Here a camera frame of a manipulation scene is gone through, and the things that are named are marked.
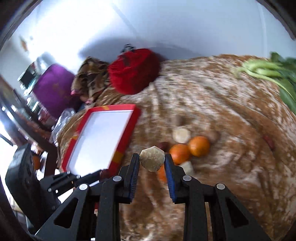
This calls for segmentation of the orange tangerine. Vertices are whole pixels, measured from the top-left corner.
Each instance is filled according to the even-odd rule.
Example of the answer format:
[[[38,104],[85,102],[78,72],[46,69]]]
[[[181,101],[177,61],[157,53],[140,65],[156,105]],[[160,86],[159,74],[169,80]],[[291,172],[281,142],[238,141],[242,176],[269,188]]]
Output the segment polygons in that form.
[[[189,161],[191,158],[191,153],[186,144],[173,145],[170,148],[169,153],[171,154],[173,163],[175,165],[180,165],[186,161]]]
[[[166,178],[166,172],[165,172],[165,166],[162,165],[160,169],[157,171],[158,179],[162,181],[163,183],[167,183]]]
[[[210,152],[210,147],[210,141],[204,136],[196,136],[188,143],[189,151],[195,157],[207,156]]]

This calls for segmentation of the round brown longan fruit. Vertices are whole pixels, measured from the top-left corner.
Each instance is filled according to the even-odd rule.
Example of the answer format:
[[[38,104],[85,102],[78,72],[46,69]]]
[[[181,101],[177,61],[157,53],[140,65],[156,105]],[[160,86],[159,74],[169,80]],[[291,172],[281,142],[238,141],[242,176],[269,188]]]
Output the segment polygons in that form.
[[[143,149],[139,155],[141,165],[150,172],[157,172],[165,161],[165,152],[156,147]]]

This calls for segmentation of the red jujube date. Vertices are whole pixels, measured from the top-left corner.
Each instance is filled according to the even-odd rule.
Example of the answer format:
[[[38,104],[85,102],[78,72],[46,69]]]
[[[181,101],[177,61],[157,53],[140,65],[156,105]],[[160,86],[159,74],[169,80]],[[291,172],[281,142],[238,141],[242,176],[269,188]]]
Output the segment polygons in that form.
[[[169,143],[168,142],[160,142],[158,144],[158,147],[163,150],[164,152],[167,151],[167,149],[169,148]]]

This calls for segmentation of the pale cut fruit chunk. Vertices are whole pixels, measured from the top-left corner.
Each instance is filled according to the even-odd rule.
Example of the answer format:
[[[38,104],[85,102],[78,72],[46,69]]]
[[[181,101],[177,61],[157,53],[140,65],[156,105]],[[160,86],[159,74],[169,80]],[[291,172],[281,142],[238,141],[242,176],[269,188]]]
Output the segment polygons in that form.
[[[191,138],[191,132],[186,128],[174,128],[172,136],[175,142],[179,144],[186,144]]]

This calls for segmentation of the red white shallow box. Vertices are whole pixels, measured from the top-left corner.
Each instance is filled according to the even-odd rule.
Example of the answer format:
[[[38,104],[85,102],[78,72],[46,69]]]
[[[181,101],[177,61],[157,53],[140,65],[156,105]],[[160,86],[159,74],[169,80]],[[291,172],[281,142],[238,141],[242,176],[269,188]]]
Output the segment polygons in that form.
[[[117,175],[139,117],[140,109],[134,104],[86,111],[70,138],[62,161],[63,171],[81,177],[98,170]]]

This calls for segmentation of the golden patterned tablecloth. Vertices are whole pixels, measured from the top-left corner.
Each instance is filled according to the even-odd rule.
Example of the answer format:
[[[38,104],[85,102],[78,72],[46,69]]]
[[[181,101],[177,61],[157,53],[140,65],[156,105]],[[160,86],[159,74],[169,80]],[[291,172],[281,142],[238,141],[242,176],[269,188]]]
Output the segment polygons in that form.
[[[272,240],[295,240],[295,59],[220,55],[161,64],[134,95],[109,84],[107,63],[87,58],[74,93],[98,90],[92,107],[142,111],[123,160],[158,146],[200,182],[224,183]]]

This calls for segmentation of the clear plastic bag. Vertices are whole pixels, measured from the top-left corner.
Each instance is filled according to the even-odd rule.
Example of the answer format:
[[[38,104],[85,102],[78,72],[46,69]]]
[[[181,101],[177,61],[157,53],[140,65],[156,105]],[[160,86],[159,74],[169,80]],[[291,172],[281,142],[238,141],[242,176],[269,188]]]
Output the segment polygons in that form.
[[[53,127],[50,136],[50,142],[56,147],[58,146],[58,135],[62,131],[63,127],[69,122],[70,118],[74,116],[76,112],[73,108],[64,109],[60,117],[57,120],[57,123]]]

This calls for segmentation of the purple gift bag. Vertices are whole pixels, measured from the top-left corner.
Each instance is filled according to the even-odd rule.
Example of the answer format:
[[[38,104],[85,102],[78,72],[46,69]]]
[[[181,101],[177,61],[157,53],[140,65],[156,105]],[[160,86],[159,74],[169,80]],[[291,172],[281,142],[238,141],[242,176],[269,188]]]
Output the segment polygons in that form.
[[[55,119],[64,109],[78,109],[79,97],[71,95],[71,85],[75,75],[59,64],[52,64],[40,76],[33,87],[33,93],[43,107]]]

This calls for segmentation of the red velvet pouch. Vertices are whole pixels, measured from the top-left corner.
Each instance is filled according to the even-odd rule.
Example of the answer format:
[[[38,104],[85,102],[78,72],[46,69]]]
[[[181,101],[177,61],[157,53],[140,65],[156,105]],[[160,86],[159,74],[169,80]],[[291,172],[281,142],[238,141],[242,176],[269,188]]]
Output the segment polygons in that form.
[[[134,95],[149,86],[159,75],[160,61],[150,49],[126,44],[107,68],[111,85],[121,94]]]

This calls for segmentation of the brown floral fabric bundle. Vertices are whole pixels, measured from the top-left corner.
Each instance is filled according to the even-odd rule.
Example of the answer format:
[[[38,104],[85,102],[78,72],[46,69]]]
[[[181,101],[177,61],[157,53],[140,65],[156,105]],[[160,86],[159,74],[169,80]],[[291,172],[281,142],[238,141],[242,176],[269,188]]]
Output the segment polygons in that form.
[[[108,62],[87,57],[72,81],[71,95],[78,96],[86,105],[93,104],[110,85],[108,66]]]

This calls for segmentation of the green bok choy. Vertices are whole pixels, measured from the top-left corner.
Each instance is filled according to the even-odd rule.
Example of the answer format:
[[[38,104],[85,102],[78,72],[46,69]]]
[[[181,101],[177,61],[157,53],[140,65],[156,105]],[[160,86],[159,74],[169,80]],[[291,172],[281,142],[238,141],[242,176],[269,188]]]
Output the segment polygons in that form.
[[[269,59],[248,59],[234,69],[234,75],[240,73],[266,80],[280,88],[281,100],[295,113],[295,58],[284,58],[271,52]]]

